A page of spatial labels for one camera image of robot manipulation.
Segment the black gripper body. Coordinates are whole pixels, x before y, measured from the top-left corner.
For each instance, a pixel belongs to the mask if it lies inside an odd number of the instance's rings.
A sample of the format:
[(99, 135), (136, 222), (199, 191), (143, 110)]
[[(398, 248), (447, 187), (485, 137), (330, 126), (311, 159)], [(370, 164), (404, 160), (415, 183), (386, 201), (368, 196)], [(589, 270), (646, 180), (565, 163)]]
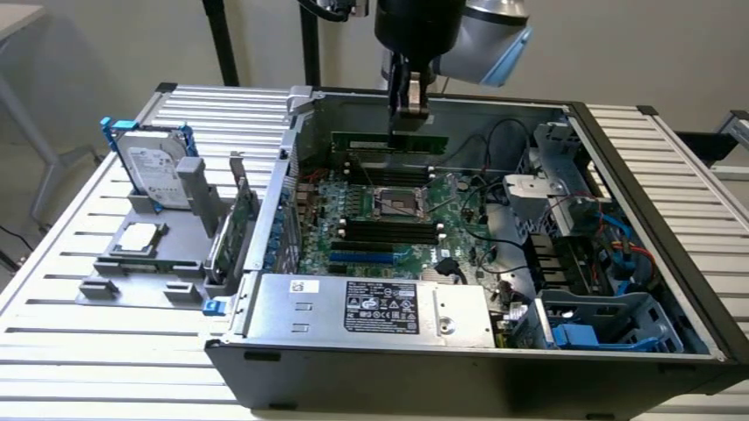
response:
[(408, 60), (433, 60), (455, 45), (465, 6), (461, 0), (380, 0), (375, 37)]

